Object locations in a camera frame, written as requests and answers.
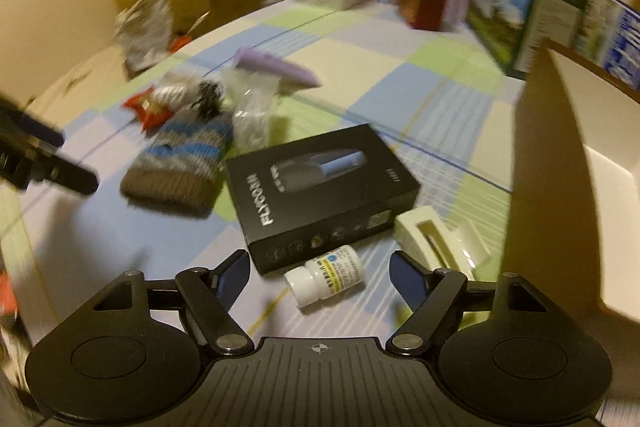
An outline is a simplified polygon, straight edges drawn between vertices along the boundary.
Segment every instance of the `black box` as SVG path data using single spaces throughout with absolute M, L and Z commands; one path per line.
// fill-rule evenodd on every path
M 226 170 L 260 273 L 389 229 L 420 189 L 369 125 L 238 156 Z

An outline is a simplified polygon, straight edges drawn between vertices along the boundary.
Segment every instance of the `pill bottle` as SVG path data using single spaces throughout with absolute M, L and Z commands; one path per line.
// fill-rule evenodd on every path
M 364 279 L 362 262 L 349 245 L 332 250 L 284 274 L 298 306 L 327 299 Z

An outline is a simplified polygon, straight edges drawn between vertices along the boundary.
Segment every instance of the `purple object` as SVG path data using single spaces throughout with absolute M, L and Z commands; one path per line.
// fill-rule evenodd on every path
M 243 70 L 276 74 L 282 77 L 280 85 L 284 86 L 284 90 L 310 89 L 322 85 L 318 77 L 306 68 L 252 48 L 238 49 L 234 56 L 234 66 Z

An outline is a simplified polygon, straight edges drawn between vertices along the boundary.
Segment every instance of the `orange object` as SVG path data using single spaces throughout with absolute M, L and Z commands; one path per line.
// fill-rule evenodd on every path
M 14 290 L 7 272 L 0 273 L 0 314 L 15 315 L 18 311 L 18 301 L 15 299 Z
M 142 124 L 143 131 L 162 125 L 174 115 L 171 109 L 151 100 L 153 92 L 154 88 L 149 87 L 146 91 L 133 95 L 122 104 L 122 107 L 130 109 L 136 114 Z
M 185 47 L 189 42 L 193 41 L 193 38 L 188 35 L 180 35 L 174 39 L 174 42 L 169 46 L 169 53 L 175 53 L 180 48 Z

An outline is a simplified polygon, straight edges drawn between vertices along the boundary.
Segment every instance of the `open cardboard box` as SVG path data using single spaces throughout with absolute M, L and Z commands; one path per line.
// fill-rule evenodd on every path
M 502 270 L 607 349 L 611 394 L 640 393 L 640 94 L 547 40 L 515 112 Z

